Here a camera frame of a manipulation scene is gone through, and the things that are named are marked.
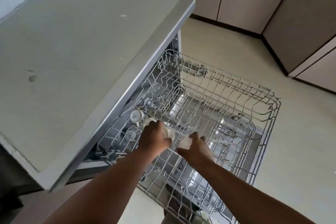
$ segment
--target dishwasher rack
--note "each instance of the dishwasher rack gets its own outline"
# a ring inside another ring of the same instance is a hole
[[[130,112],[162,120],[175,140],[146,169],[138,188],[185,223],[235,223],[216,192],[175,149],[192,131],[208,138],[217,164],[253,184],[280,108],[272,90],[166,50],[99,141],[109,165],[137,147],[142,126]]]

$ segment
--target floor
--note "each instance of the floor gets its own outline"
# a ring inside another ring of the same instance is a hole
[[[336,221],[336,96],[285,77],[259,39],[188,19],[182,53],[281,97],[255,187],[316,223]]]

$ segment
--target lower dish rack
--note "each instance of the lower dish rack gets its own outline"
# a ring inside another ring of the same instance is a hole
[[[280,108],[272,90],[166,50],[97,144],[109,165],[137,147],[141,110],[174,129],[175,140],[146,169],[138,188],[185,223],[235,223],[225,204],[176,152],[193,131],[208,138],[217,164],[253,184]]]

